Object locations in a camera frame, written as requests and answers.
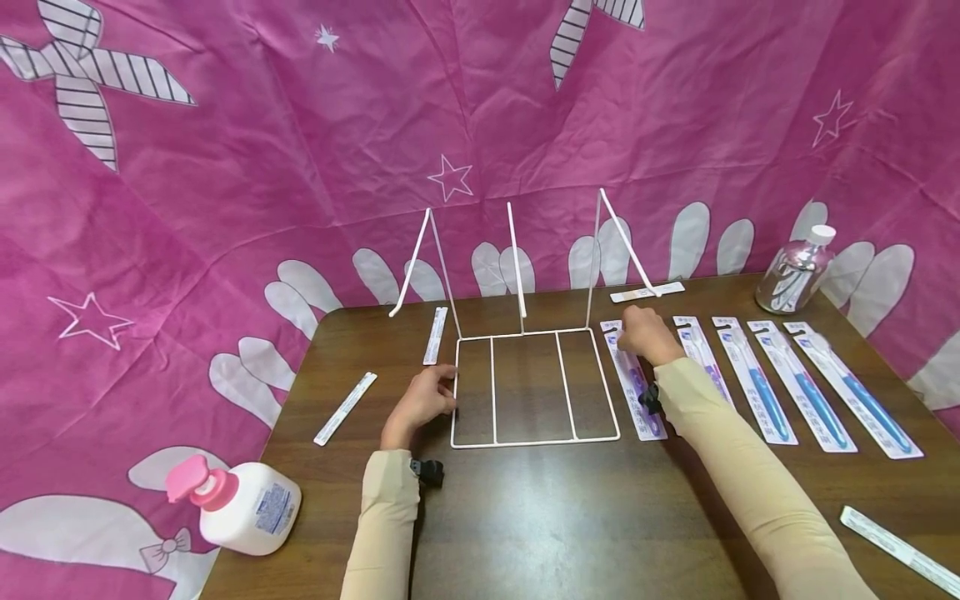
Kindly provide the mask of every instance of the wooden table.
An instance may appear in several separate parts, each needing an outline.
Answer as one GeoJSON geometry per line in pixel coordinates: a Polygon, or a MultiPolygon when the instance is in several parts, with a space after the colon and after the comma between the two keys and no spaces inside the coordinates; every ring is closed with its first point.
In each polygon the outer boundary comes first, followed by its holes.
{"type": "MultiPolygon", "coordinates": [[[[711,316],[769,318],[754,304],[756,282],[757,276],[691,280],[685,293],[640,304],[667,319],[695,315],[704,326],[711,316]]],[[[610,291],[594,295],[592,324],[619,318],[624,304],[612,304],[610,291]]],[[[578,326],[585,304],[586,291],[527,297],[528,328],[578,326]]],[[[421,368],[436,305],[408,305],[394,319],[387,318],[383,307],[341,310],[324,318],[263,454],[265,463],[302,486],[300,517],[286,545],[272,556],[222,551],[204,600],[339,597],[364,466],[377,449],[384,419],[421,368]],[[376,372],[379,379],[329,445],[314,445],[314,435],[365,371],[376,372]]],[[[467,336],[517,330],[515,297],[458,300],[457,307],[467,336]]],[[[751,340],[800,439],[799,446],[772,446],[774,452],[813,498],[880,598],[948,598],[838,518],[841,507],[850,504],[960,572],[960,447],[823,295],[813,299],[801,318],[827,334],[838,355],[926,456],[887,459],[808,365],[860,448],[857,454],[826,454],[751,340]]],[[[539,337],[555,344],[553,336],[539,337]]],[[[551,354],[544,345],[526,343],[530,339],[496,349],[501,439],[522,438],[534,430],[556,435],[554,430],[564,427],[568,435],[565,407],[556,405],[558,398],[564,402],[556,348],[551,354]]],[[[737,410],[756,428],[719,339],[708,332],[708,340],[737,410]]],[[[597,341],[623,433],[619,441],[453,450],[448,420],[421,432],[415,451],[443,461],[446,480],[441,491],[426,492],[421,502],[413,600],[777,597],[687,444],[672,429],[667,442],[637,439],[610,356],[602,338],[597,341]]],[[[606,408],[602,388],[596,387],[592,348],[587,352],[580,342],[566,344],[564,338],[571,399],[588,407],[585,428],[602,433],[611,427],[610,415],[606,409],[604,422],[592,416],[600,413],[590,412],[601,402],[606,408]]],[[[456,332],[448,319],[442,361],[453,361],[455,346],[456,332]]],[[[471,354],[464,344],[461,359],[458,442],[461,432],[463,441],[482,438],[484,427],[489,428],[483,424],[489,422],[484,411],[490,411],[489,347],[471,354]]],[[[649,365],[645,368],[650,376],[649,365]]]]}

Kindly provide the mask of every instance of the pink cloth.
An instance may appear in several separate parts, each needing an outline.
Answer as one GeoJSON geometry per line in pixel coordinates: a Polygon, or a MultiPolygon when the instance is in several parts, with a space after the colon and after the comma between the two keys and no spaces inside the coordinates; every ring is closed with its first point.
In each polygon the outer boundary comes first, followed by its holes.
{"type": "MultiPolygon", "coordinates": [[[[458,297],[512,284],[508,200],[537,291],[586,287],[600,185],[654,280],[828,220],[825,289],[960,431],[960,12],[630,2],[6,2],[4,595],[192,598],[216,550],[166,470],[259,455],[428,206],[458,297]]],[[[612,231],[600,281],[637,281],[612,231]]]]}

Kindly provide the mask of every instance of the beige sleeve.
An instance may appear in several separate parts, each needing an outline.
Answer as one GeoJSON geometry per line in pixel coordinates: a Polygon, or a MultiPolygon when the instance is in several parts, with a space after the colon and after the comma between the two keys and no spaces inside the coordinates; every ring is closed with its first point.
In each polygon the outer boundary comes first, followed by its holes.
{"type": "Polygon", "coordinates": [[[663,412],[703,461],[784,600],[876,600],[803,488],[689,358],[654,369],[663,412]]]}
{"type": "Polygon", "coordinates": [[[374,452],[340,600],[406,600],[419,504],[409,450],[374,452]]]}

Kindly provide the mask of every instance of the white wire rack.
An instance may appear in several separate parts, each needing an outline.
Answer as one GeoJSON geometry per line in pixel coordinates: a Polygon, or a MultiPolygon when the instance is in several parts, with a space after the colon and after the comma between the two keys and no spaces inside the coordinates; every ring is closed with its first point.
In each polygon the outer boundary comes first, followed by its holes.
{"type": "MultiPolygon", "coordinates": [[[[643,284],[648,290],[651,291],[655,296],[660,296],[660,291],[654,287],[650,282],[650,279],[647,277],[646,272],[643,270],[643,265],[640,264],[639,258],[636,257],[633,247],[630,245],[630,242],[627,240],[627,235],[623,230],[623,227],[620,226],[619,221],[617,220],[616,213],[613,211],[613,207],[610,204],[610,200],[607,198],[607,192],[600,188],[597,192],[597,206],[596,206],[596,216],[593,223],[593,239],[597,239],[597,235],[600,231],[600,208],[601,205],[607,209],[607,212],[610,214],[610,217],[613,221],[613,224],[616,226],[617,233],[620,234],[620,239],[623,241],[624,245],[627,247],[628,252],[630,253],[630,259],[634,263],[634,266],[640,273],[640,278],[643,280],[643,284]]],[[[516,230],[514,228],[514,210],[509,202],[507,202],[507,218],[510,222],[510,243],[514,251],[514,272],[516,275],[516,302],[519,309],[520,315],[520,331],[518,333],[507,333],[501,335],[480,335],[480,336],[471,336],[464,337],[463,329],[460,327],[460,319],[457,316],[457,307],[453,299],[453,291],[450,289],[450,277],[446,271],[446,262],[444,261],[444,251],[441,248],[440,244],[440,234],[437,232],[437,224],[433,218],[433,211],[430,208],[427,208],[423,214],[423,224],[420,226],[420,234],[417,236],[417,244],[414,246],[413,257],[411,257],[410,262],[408,263],[406,276],[403,279],[403,285],[400,288],[400,296],[396,301],[396,306],[393,310],[390,311],[390,316],[393,317],[400,308],[403,306],[403,300],[407,294],[407,288],[410,285],[410,275],[413,273],[414,263],[417,261],[417,255],[420,253],[420,244],[423,241],[423,235],[426,233],[427,223],[433,229],[433,238],[437,244],[437,254],[440,256],[440,267],[444,272],[444,284],[446,285],[446,295],[450,301],[450,312],[453,313],[453,322],[457,327],[457,351],[455,362],[457,367],[460,366],[460,345],[463,342],[479,342],[483,340],[490,341],[490,389],[491,389],[491,406],[492,406],[492,429],[493,429],[493,441],[485,444],[457,444],[456,443],[456,431],[457,431],[457,421],[453,420],[453,424],[450,427],[450,446],[453,448],[494,448],[494,447],[516,447],[516,446],[528,446],[528,445],[560,445],[560,444],[587,444],[590,442],[613,442],[620,439],[620,423],[616,418],[616,413],[613,410],[613,400],[610,396],[610,387],[607,385],[607,377],[603,373],[603,365],[600,363],[600,351],[597,348],[596,337],[593,335],[593,329],[590,327],[590,309],[593,306],[593,288],[595,287],[595,277],[594,269],[597,265],[597,245],[594,243],[592,245],[592,251],[590,253],[590,285],[587,293],[587,317],[584,321],[584,326],[582,327],[573,327],[568,329],[548,329],[544,331],[528,331],[524,321],[527,318],[527,306],[526,301],[523,297],[523,281],[520,278],[520,263],[517,257],[516,250],[516,230]],[[607,398],[607,406],[610,408],[610,416],[613,420],[613,426],[616,433],[612,436],[603,436],[603,437],[582,437],[577,434],[577,425],[573,417],[573,407],[570,403],[570,391],[569,385],[566,381],[566,366],[564,365],[564,352],[561,349],[560,336],[565,333],[577,333],[577,332],[586,332],[589,334],[590,341],[593,343],[593,357],[596,359],[597,370],[600,371],[600,380],[603,382],[603,391],[604,396],[607,398]],[[536,440],[530,442],[501,442],[497,436],[496,430],[496,368],[493,358],[493,340],[497,339],[506,339],[506,338],[522,338],[535,335],[552,335],[554,340],[557,343],[557,356],[560,360],[560,373],[561,378],[564,381],[564,396],[566,397],[566,410],[570,418],[570,432],[572,436],[570,438],[562,438],[555,440],[536,440]]],[[[460,382],[460,376],[454,378],[453,380],[453,394],[457,395],[457,388],[460,382]]]]}

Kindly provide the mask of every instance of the black wrist strap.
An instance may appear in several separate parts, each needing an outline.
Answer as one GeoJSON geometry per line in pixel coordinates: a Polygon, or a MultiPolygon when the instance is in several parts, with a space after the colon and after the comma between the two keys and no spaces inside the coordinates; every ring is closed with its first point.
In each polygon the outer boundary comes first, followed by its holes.
{"type": "Polygon", "coordinates": [[[410,470],[420,478],[420,482],[427,488],[442,488],[444,486],[444,464],[440,461],[410,461],[410,470]]]}
{"type": "Polygon", "coordinates": [[[651,383],[646,391],[640,395],[640,404],[642,404],[651,415],[663,412],[663,405],[660,404],[660,386],[657,385],[656,381],[651,383]]]}

